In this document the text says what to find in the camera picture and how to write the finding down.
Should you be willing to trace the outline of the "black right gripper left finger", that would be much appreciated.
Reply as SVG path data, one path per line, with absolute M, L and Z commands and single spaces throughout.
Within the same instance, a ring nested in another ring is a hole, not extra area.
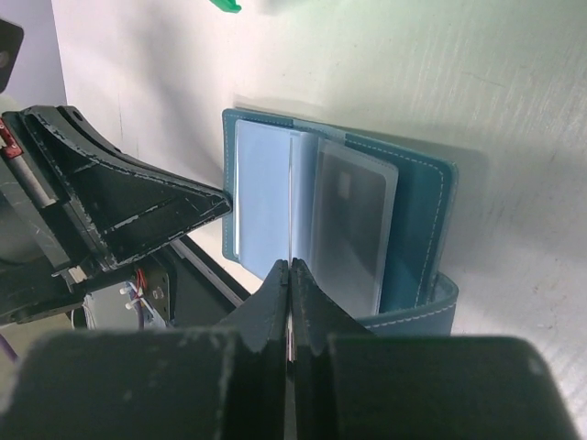
M 4 439 L 281 439 L 289 268 L 222 322 L 40 339 L 1 400 Z

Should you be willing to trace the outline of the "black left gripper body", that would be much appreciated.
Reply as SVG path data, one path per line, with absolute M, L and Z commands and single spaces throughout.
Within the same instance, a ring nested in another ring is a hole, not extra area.
M 82 307 L 84 297 L 123 281 L 134 281 L 134 267 L 115 270 L 83 282 L 70 291 L 25 226 L 6 190 L 16 178 L 1 161 L 1 325 L 21 325 Z

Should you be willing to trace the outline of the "blue leather card holder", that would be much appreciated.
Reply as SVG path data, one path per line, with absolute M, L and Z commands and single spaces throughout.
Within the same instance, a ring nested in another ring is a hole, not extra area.
M 227 109 L 222 119 L 224 181 L 233 199 L 223 223 L 227 259 L 260 279 L 278 259 L 300 259 L 311 272 L 318 155 L 357 151 L 393 164 L 398 178 L 379 307 L 351 317 L 378 336 L 449 334 L 459 289 L 438 264 L 458 180 L 452 162 L 283 115 Z

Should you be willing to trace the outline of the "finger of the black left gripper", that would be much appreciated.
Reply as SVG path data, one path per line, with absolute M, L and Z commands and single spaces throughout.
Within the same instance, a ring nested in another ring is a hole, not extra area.
M 226 192 L 123 153 L 74 106 L 18 111 L 16 136 L 50 185 L 40 215 L 75 263 L 118 269 L 232 209 Z

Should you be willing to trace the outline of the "silver credit card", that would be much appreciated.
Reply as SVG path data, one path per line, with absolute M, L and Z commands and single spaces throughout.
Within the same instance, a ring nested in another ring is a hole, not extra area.
M 318 155 L 311 272 L 353 317 L 380 304 L 397 178 L 393 164 L 354 150 Z

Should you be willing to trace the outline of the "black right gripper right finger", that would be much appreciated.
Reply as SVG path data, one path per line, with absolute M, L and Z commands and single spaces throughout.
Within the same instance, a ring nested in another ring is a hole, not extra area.
M 291 265 L 301 439 L 575 439 L 547 363 L 502 336 L 376 336 Z

